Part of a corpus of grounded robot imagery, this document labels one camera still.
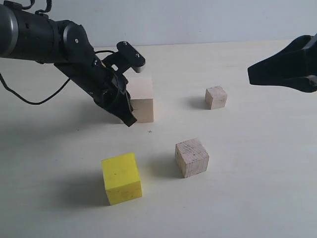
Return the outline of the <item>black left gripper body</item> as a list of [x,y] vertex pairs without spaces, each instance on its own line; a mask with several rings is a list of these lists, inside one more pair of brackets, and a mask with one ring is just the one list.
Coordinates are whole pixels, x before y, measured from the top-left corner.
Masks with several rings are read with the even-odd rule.
[[115,65],[112,68],[106,67],[102,60],[93,59],[84,64],[87,77],[93,85],[93,99],[96,104],[112,113],[114,101],[119,93],[127,92],[128,80],[123,74],[116,72]]

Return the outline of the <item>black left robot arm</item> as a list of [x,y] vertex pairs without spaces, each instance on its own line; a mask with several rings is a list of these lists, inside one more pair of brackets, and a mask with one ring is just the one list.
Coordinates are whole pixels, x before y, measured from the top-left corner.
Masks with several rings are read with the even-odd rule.
[[94,102],[131,126],[136,122],[125,71],[142,71],[145,58],[127,41],[117,51],[98,58],[82,25],[70,20],[53,21],[46,9],[34,13],[28,6],[6,0],[0,6],[0,56],[7,59],[51,63],[92,97]]

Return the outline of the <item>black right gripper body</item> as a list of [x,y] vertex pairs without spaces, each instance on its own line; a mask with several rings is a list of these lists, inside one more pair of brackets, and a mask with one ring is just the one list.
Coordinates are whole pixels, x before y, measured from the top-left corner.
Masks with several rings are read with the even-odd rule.
[[317,35],[311,37],[303,47],[305,56],[305,78],[308,81],[308,92],[317,90]]

